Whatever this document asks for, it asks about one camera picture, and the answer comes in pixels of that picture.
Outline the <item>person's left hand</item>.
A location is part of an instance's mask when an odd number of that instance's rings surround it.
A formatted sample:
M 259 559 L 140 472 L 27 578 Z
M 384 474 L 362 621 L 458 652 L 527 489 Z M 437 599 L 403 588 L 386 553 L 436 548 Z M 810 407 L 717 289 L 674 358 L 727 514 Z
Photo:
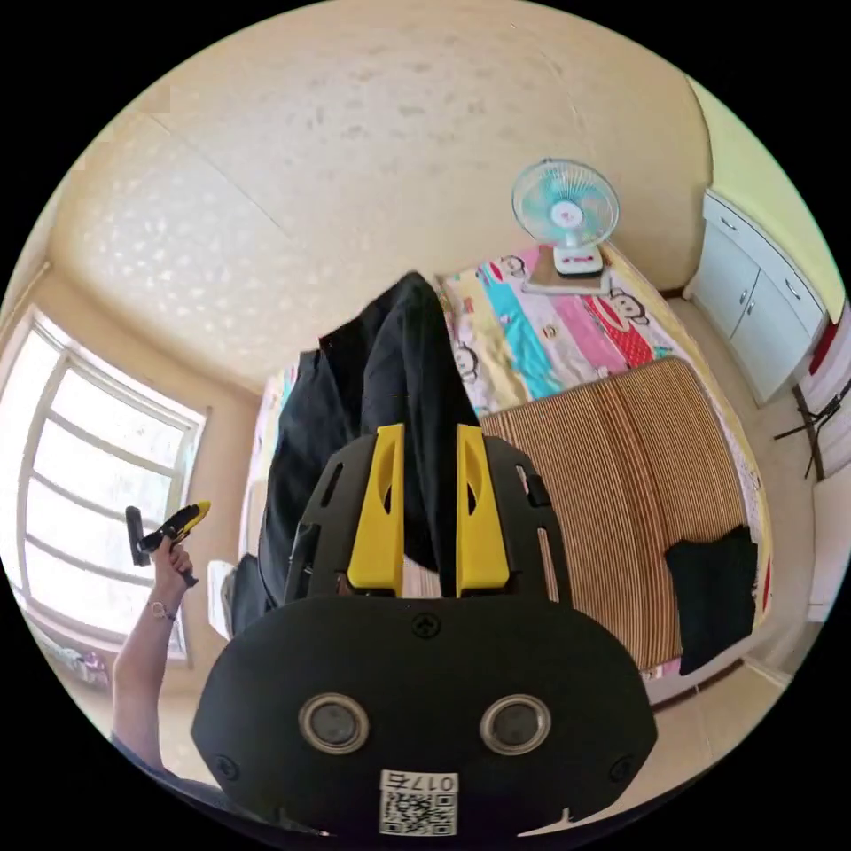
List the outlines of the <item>person's left hand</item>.
M 193 579 L 192 562 L 189 554 L 179 543 L 173 543 L 164 536 L 160 546 L 153 553 L 154 582 L 152 599 L 162 603 L 169 610 L 180 606 L 190 585 L 185 576 Z

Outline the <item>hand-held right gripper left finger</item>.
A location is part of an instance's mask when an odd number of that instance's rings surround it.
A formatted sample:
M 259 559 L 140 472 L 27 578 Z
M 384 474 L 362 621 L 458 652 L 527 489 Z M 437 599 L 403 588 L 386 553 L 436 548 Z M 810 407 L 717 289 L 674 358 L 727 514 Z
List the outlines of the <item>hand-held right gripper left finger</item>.
M 404 560 L 404 426 L 376 434 L 347 568 L 357 593 L 399 597 Z

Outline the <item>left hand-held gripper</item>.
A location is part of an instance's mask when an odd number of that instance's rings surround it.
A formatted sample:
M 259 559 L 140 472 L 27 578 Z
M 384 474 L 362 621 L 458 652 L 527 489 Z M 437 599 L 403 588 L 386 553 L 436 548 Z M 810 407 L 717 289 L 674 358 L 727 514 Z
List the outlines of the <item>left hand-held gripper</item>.
M 168 538 L 172 546 L 182 543 L 208 514 L 211 503 L 207 500 L 185 505 L 152 532 L 144 529 L 142 514 L 135 513 L 135 566 L 149 566 L 151 556 Z

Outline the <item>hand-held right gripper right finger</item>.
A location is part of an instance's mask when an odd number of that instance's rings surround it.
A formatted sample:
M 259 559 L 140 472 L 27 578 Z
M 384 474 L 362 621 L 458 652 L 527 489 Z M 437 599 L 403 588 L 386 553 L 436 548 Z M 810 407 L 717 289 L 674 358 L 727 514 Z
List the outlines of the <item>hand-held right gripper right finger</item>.
M 481 429 L 457 427 L 456 594 L 501 592 L 510 569 Z

